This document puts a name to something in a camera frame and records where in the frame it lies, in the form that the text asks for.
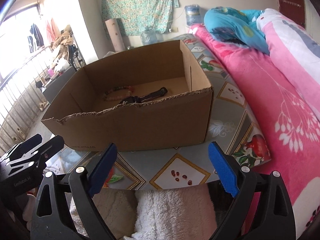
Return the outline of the pink floral blanket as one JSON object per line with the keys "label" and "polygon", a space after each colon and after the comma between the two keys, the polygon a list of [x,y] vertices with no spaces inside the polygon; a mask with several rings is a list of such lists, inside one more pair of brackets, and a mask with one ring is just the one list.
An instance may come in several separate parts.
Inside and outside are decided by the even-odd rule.
{"label": "pink floral blanket", "polygon": [[287,187],[298,239],[319,239],[319,44],[274,9],[257,19],[270,51],[237,40],[215,40],[203,24],[194,34],[214,53],[240,88]]}

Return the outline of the pink rolled mat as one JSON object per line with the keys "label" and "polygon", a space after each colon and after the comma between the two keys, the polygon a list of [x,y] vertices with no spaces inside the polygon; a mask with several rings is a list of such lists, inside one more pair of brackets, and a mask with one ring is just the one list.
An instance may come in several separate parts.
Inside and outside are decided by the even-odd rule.
{"label": "pink rolled mat", "polygon": [[115,52],[121,52],[125,50],[124,42],[120,33],[120,29],[116,18],[112,18],[105,21],[107,31],[111,38]]}

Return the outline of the dark red door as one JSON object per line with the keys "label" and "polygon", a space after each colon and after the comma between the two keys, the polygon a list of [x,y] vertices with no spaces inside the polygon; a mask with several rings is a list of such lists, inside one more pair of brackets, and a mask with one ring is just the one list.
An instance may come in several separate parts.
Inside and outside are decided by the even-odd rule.
{"label": "dark red door", "polygon": [[305,28],[304,0],[278,0],[279,11],[296,24]]}

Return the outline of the fruit pattern table cover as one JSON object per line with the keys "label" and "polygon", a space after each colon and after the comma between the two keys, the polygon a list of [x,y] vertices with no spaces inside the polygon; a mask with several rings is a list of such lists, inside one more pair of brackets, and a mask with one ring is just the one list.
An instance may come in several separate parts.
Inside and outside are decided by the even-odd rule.
{"label": "fruit pattern table cover", "polygon": [[217,180],[208,146],[249,167],[269,161],[247,100],[194,35],[122,51],[78,70],[43,124],[77,151],[114,143],[107,187],[173,189]]}

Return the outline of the brown cardboard box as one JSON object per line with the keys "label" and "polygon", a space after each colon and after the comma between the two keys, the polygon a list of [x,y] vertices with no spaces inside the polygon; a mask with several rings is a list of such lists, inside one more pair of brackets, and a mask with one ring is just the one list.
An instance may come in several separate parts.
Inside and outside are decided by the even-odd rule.
{"label": "brown cardboard box", "polygon": [[[165,87],[165,96],[120,104]],[[182,40],[122,51],[82,67],[50,104],[42,123],[65,144],[101,151],[189,146],[206,139],[213,87]]]}

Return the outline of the pile of clothes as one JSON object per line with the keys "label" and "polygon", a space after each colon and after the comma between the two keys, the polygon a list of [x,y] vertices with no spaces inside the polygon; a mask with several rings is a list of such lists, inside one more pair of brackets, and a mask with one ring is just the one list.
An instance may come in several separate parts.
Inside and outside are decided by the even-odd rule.
{"label": "pile of clothes", "polygon": [[65,59],[70,62],[71,53],[69,52],[69,48],[74,43],[74,38],[72,36],[73,32],[70,25],[67,25],[65,29],[62,31],[61,35],[56,38],[54,42],[52,42],[50,49],[53,53],[53,60],[51,66],[54,67],[57,65],[60,59]]}

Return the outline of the wheelchair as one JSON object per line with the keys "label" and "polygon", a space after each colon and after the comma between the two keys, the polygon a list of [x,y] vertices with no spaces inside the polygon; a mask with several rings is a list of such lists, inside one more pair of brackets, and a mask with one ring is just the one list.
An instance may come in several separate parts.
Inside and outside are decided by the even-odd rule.
{"label": "wheelchair", "polygon": [[78,47],[74,44],[68,46],[69,58],[68,63],[74,68],[77,72],[85,64],[84,59],[80,53]]}

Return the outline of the grey cabinet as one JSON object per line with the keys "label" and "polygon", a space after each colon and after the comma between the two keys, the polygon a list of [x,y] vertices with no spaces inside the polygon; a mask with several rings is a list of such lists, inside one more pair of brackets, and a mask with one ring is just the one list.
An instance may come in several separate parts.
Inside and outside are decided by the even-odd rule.
{"label": "grey cabinet", "polygon": [[70,66],[61,75],[56,77],[54,80],[50,80],[45,87],[41,88],[42,94],[49,103],[52,103],[54,98],[64,87],[64,85],[70,80],[75,74],[75,69]]}

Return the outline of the clear empty water jug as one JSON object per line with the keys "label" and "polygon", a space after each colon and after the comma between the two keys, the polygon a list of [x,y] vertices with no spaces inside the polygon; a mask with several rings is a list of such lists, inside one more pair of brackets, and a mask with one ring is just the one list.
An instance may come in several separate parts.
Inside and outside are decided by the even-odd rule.
{"label": "clear empty water jug", "polygon": [[158,42],[156,32],[152,29],[145,30],[140,35],[141,42],[144,46]]}

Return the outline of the white fluffy towel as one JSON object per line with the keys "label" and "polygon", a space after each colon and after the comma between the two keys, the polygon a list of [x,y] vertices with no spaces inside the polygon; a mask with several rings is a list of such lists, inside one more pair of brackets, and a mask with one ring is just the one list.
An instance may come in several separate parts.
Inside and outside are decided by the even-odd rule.
{"label": "white fluffy towel", "polygon": [[31,239],[209,239],[217,228],[207,185],[162,191],[81,191],[70,206],[45,186]]}

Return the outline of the blue pillow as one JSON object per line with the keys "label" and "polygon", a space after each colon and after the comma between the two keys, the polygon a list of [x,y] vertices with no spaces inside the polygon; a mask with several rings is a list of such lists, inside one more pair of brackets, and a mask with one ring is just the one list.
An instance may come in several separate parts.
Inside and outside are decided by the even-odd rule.
{"label": "blue pillow", "polygon": [[204,26],[212,37],[221,42],[239,41],[266,55],[270,54],[265,34],[257,28],[262,10],[237,10],[215,7],[204,16]]}

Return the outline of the green floral wall cloth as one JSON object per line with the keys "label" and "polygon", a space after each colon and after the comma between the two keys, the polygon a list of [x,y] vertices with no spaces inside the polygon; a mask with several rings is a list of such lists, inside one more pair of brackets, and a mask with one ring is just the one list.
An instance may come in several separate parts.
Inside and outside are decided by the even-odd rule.
{"label": "green floral wall cloth", "polygon": [[179,0],[101,0],[103,21],[116,19],[121,36],[168,32],[179,7]]}

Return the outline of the blue water jug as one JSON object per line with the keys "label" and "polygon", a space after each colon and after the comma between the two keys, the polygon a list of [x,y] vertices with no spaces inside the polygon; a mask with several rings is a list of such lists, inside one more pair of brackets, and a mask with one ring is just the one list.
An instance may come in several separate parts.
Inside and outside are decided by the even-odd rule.
{"label": "blue water jug", "polygon": [[186,5],[185,18],[187,26],[192,26],[194,24],[201,23],[200,6],[198,4]]}

